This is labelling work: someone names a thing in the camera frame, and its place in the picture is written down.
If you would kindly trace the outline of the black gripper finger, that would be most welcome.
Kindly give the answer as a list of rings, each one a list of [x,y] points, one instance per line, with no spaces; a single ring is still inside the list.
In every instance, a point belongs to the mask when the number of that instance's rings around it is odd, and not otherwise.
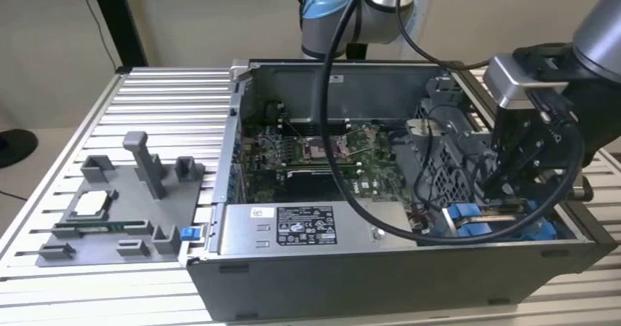
[[[504,199],[514,197],[521,188],[516,182],[514,157],[517,154],[521,137],[509,136],[505,139],[496,140],[492,145],[494,152],[494,170],[484,181],[484,195],[488,199]]]
[[[518,148],[512,155],[512,197],[540,201],[544,186],[537,182],[540,175],[537,160],[544,148]]]

